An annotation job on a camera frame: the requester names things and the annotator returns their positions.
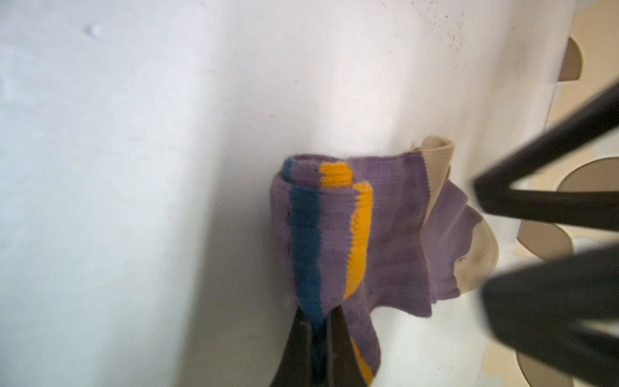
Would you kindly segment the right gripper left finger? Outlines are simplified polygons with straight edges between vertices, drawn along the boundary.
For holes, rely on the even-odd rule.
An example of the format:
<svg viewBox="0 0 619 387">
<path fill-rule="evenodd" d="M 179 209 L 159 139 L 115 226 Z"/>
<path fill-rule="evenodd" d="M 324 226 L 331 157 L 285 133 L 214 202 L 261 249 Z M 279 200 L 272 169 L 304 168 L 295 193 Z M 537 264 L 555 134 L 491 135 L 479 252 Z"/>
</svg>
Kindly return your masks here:
<svg viewBox="0 0 619 387">
<path fill-rule="evenodd" d="M 310 387 L 313 385 L 313 329 L 298 307 L 271 387 Z"/>
</svg>

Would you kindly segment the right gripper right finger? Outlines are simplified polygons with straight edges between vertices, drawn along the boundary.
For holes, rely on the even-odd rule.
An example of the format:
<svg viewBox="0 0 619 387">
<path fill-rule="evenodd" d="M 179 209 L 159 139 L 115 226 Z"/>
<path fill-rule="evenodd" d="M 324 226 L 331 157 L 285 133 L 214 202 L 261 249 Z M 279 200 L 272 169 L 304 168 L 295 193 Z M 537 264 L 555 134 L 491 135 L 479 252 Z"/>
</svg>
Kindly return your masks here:
<svg viewBox="0 0 619 387">
<path fill-rule="evenodd" d="M 366 387 L 341 306 L 327 319 L 327 386 Z"/>
</svg>

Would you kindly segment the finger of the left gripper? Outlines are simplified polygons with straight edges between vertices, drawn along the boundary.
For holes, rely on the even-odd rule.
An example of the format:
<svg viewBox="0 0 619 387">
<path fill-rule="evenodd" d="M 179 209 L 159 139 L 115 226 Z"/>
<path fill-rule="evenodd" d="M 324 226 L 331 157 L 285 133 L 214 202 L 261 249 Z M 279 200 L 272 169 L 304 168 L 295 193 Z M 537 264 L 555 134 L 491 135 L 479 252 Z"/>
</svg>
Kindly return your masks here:
<svg viewBox="0 0 619 387">
<path fill-rule="evenodd" d="M 618 193 L 515 190 L 511 185 L 618 128 L 618 84 L 603 90 L 549 132 L 476 177 L 474 191 L 489 214 L 616 232 Z"/>
<path fill-rule="evenodd" d="M 480 298 L 501 343 L 590 384 L 618 384 L 618 338 L 585 325 L 618 318 L 617 246 L 498 275 Z"/>
</svg>

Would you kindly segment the purple sock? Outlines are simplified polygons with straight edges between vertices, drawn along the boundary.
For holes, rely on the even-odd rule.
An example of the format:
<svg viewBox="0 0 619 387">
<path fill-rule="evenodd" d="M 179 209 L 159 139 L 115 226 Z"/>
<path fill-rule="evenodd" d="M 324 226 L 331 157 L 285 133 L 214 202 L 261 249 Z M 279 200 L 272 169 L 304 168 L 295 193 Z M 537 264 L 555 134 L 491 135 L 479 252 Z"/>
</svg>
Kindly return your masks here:
<svg viewBox="0 0 619 387">
<path fill-rule="evenodd" d="M 275 175 L 277 253 L 308 339 L 309 385 L 334 383 L 338 341 L 371 385 L 380 368 L 375 309 L 428 317 L 496 268 L 490 226 L 449 179 L 454 151 L 431 135 L 396 156 L 290 156 Z"/>
</svg>

